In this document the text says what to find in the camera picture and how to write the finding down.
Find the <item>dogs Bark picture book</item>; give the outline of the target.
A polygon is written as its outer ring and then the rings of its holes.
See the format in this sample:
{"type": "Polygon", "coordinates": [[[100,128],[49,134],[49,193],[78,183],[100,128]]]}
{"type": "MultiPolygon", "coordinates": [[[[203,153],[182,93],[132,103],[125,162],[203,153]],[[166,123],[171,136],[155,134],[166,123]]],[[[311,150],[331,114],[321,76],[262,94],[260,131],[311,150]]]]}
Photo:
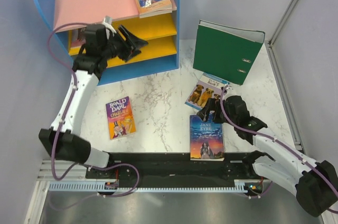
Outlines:
{"type": "Polygon", "coordinates": [[[185,104],[197,110],[201,110],[209,98],[220,99],[222,87],[225,85],[230,85],[230,82],[211,74],[203,73],[191,94],[188,96],[185,104]]]}

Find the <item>red 13-Storey Treehouse book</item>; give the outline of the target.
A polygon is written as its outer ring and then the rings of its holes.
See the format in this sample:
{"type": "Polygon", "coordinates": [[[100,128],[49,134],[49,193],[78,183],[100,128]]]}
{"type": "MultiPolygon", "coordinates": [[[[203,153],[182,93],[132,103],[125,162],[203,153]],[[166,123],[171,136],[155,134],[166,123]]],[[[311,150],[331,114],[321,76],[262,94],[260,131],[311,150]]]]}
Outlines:
{"type": "Polygon", "coordinates": [[[177,7],[172,7],[172,8],[165,8],[161,10],[154,10],[153,8],[151,10],[146,10],[143,13],[139,14],[139,18],[146,18],[146,17],[152,17],[152,16],[158,16],[162,14],[168,14],[172,13],[177,10],[177,7]]]}

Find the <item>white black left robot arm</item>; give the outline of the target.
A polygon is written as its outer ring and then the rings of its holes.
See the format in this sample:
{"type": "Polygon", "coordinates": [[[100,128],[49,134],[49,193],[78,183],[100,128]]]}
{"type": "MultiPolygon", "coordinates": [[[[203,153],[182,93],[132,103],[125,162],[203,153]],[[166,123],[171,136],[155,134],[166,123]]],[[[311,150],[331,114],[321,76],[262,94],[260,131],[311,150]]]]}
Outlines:
{"type": "Polygon", "coordinates": [[[39,140],[53,161],[96,166],[100,175],[111,178],[116,166],[109,161],[108,153],[80,137],[82,119],[108,60],[118,57],[127,62],[148,43],[122,25],[115,30],[107,23],[88,25],[83,36],[85,43],[70,68],[71,82],[65,100],[51,126],[40,130],[39,140]]]}

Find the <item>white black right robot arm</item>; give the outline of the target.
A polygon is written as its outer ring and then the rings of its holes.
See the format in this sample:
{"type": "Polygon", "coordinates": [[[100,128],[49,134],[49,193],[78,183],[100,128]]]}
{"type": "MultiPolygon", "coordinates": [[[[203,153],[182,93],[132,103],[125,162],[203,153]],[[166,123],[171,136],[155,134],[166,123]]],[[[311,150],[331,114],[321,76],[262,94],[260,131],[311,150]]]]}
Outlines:
{"type": "Polygon", "coordinates": [[[257,175],[278,184],[295,196],[299,205],[311,216],[333,212],[337,203],[337,172],[328,161],[319,162],[295,147],[284,143],[268,125],[250,115],[240,96],[225,100],[208,99],[197,115],[205,122],[227,123],[237,135],[257,148],[242,164],[243,175],[257,175]]]}

